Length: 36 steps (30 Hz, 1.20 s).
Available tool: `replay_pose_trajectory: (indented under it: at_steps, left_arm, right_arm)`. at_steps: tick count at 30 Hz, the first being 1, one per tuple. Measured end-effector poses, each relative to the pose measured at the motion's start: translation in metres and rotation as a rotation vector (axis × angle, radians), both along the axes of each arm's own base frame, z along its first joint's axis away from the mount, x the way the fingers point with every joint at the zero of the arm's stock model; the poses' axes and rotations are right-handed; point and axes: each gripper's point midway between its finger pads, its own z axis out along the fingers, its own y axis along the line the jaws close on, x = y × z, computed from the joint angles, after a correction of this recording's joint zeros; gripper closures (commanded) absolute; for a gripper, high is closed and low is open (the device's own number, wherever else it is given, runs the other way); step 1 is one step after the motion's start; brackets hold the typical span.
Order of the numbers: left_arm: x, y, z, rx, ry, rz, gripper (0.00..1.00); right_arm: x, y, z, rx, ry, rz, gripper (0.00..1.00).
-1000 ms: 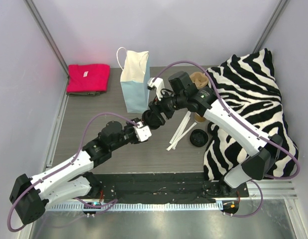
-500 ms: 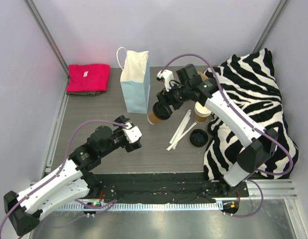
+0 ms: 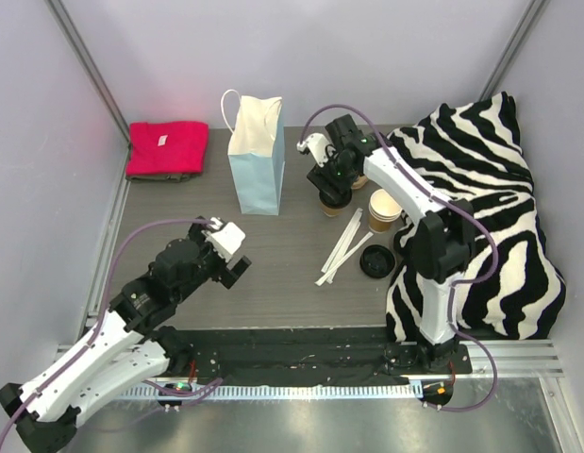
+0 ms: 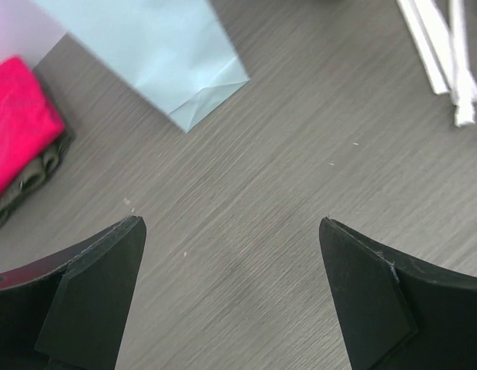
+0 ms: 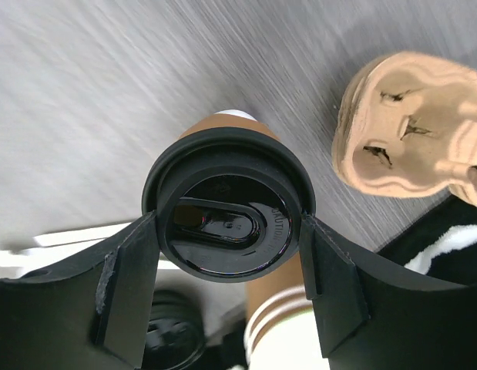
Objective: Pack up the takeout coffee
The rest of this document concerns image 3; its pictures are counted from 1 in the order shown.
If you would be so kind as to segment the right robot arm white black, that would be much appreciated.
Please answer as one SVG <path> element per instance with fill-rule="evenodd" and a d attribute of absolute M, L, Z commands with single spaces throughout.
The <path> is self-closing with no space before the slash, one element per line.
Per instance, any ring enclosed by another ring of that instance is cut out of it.
<path fill-rule="evenodd" d="M 416 227 L 410 263 L 423 281 L 415 359 L 428 373 L 446 369 L 459 348 L 451 312 L 454 286 L 464 277 L 475 246 L 475 229 L 465 218 L 471 205 L 435 191 L 383 134 L 363 133 L 350 115 L 335 119 L 323 133 L 302 133 L 296 148 L 313 157 L 307 178 L 329 202 L 347 205 L 354 180 L 364 175 L 409 216 Z"/>

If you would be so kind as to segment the black coffee cup lid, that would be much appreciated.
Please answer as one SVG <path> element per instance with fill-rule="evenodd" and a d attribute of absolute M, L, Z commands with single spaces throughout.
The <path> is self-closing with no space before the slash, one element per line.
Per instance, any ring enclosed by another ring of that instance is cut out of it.
<path fill-rule="evenodd" d="M 330 196 L 327 193 L 319 192 L 320 203 L 329 209 L 342 210 L 347 207 L 352 201 L 352 192 L 345 192 Z"/>

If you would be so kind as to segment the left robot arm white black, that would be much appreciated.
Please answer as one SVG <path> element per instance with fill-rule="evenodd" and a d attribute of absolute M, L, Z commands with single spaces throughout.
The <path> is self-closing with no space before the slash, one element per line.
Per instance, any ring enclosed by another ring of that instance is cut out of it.
<path fill-rule="evenodd" d="M 165 321 L 204 283 L 231 288 L 250 266 L 231 260 L 244 232 L 218 217 L 189 221 L 140 277 L 114 297 L 104 297 L 97 320 L 49 368 L 24 384 L 0 389 L 0 404 L 31 452 L 59 452 L 98 410 L 128 387 L 192 367 L 191 345 Z"/>

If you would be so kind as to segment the brown paper coffee cup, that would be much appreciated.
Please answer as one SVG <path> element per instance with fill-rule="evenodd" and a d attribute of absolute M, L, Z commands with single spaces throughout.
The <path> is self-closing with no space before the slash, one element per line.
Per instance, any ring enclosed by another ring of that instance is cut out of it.
<path fill-rule="evenodd" d="M 347 204 L 331 205 L 324 201 L 320 201 L 320 208 L 325 216 L 333 218 L 342 214 L 347 208 Z"/>

